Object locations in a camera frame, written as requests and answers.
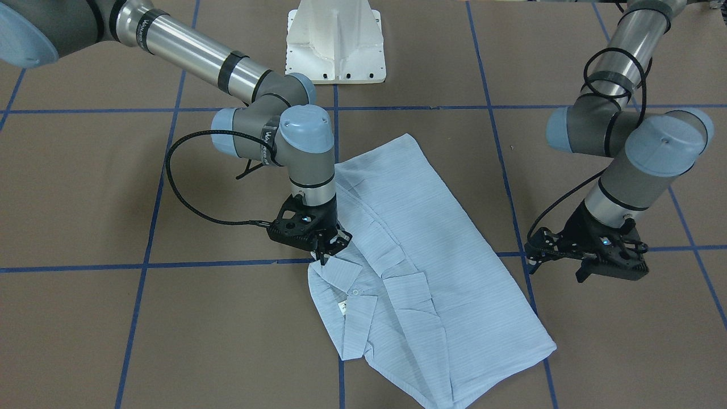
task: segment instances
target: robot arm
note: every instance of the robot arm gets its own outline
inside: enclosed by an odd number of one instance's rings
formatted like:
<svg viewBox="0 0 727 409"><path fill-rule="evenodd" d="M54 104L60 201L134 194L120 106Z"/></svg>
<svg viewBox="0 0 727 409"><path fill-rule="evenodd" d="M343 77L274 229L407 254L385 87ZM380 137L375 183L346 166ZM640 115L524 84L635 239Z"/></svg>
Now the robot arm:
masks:
<svg viewBox="0 0 727 409"><path fill-rule="evenodd" d="M646 84L643 67L686 0L636 0L619 21L593 73L571 108L558 109L547 125L553 147L614 158L558 234L546 228L528 238L530 264L559 258L582 260L579 282L591 274L640 279L648 250L635 221L709 145L714 126L704 112L682 108L662 115L624 112Z"/></svg>
<svg viewBox="0 0 727 409"><path fill-rule="evenodd" d="M307 77L277 74L148 0L2 0L0 23L10 44L0 48L0 57L18 66L53 63L99 41L116 40L249 103L247 109L222 110L213 127L250 135L265 145L222 133L212 139L226 154L288 167L291 196L267 227L268 236L315 252L322 263L348 245L351 235L337 222L330 118L313 105L316 89ZM288 211L294 216L285 218Z"/></svg>

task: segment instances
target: folded shirt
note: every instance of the folded shirt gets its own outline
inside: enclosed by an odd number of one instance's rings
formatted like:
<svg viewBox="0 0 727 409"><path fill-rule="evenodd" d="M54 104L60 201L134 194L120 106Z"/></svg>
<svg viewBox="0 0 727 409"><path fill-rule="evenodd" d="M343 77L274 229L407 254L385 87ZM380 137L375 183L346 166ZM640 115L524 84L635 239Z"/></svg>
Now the folded shirt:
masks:
<svg viewBox="0 0 727 409"><path fill-rule="evenodd" d="M555 350L410 135L337 164L336 184L353 241L308 284L342 360L365 357L425 408L466 408Z"/></svg>

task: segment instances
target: white mounting base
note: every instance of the white mounting base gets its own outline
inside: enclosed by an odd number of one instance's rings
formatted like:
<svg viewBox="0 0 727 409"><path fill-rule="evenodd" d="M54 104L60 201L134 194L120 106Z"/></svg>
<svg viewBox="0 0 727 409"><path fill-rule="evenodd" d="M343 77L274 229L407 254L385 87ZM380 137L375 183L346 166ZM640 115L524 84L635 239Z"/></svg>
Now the white mounting base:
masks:
<svg viewBox="0 0 727 409"><path fill-rule="evenodd" d="M288 14L285 74L314 84L375 84L386 79L381 14L367 0L302 0Z"/></svg>

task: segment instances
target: light blue joint cap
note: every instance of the light blue joint cap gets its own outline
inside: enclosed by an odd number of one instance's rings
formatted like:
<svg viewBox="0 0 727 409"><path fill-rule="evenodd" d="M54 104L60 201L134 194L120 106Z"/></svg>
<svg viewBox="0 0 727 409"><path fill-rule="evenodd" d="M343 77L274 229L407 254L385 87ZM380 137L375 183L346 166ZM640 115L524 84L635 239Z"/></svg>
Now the light blue joint cap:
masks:
<svg viewBox="0 0 727 409"><path fill-rule="evenodd" d="M316 86L313 84L313 82L310 80L310 78L306 77L304 74L301 73L290 73L288 74L298 81L300 81L301 84L303 84L303 88L305 88L305 93L308 94L308 103L316 103L316 98L318 95L316 94Z"/></svg>
<svg viewBox="0 0 727 409"><path fill-rule="evenodd" d="M709 115L707 115L704 111L697 109L697 108L677 108L672 110L673 111L684 111L689 112L690 114L694 115L699 119L699 121L702 121L702 124L704 125L704 128L707 130L707 145L704 146L704 149L702 150L702 153L707 150L710 146L710 142L712 142L712 138L715 137L715 124L712 122L712 119Z"/></svg>
<svg viewBox="0 0 727 409"><path fill-rule="evenodd" d="M21 68L58 61L58 50L20 13L0 3L0 59Z"/></svg>
<svg viewBox="0 0 727 409"><path fill-rule="evenodd" d="M331 117L315 105L296 105L280 116L280 133L290 146L309 154L322 154L333 148Z"/></svg>
<svg viewBox="0 0 727 409"><path fill-rule="evenodd" d="M568 109L558 108L547 120L545 138L551 148L559 151L573 153L571 141L568 139Z"/></svg>
<svg viewBox="0 0 727 409"><path fill-rule="evenodd" d="M704 150L702 134L671 116L650 116L626 139L626 156L641 172L660 178L678 176Z"/></svg>
<svg viewBox="0 0 727 409"><path fill-rule="evenodd" d="M212 129L230 131L233 130L232 120L235 116L235 111L237 111L237 108L224 108L217 112L212 120ZM216 133L212 135L212 143L218 151L224 154L240 157L237 154L237 150L235 149L234 136Z"/></svg>

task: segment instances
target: light blue shirt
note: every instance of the light blue shirt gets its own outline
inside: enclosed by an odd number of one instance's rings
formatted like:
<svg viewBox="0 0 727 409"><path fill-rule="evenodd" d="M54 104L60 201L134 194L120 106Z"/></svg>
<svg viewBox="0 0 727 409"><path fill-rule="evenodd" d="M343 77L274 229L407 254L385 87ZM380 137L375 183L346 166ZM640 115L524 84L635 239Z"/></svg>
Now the light blue shirt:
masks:
<svg viewBox="0 0 727 409"><path fill-rule="evenodd" d="M416 141L336 168L346 250L312 263L313 302L342 360L364 356L425 408L465 408L555 344Z"/></svg>

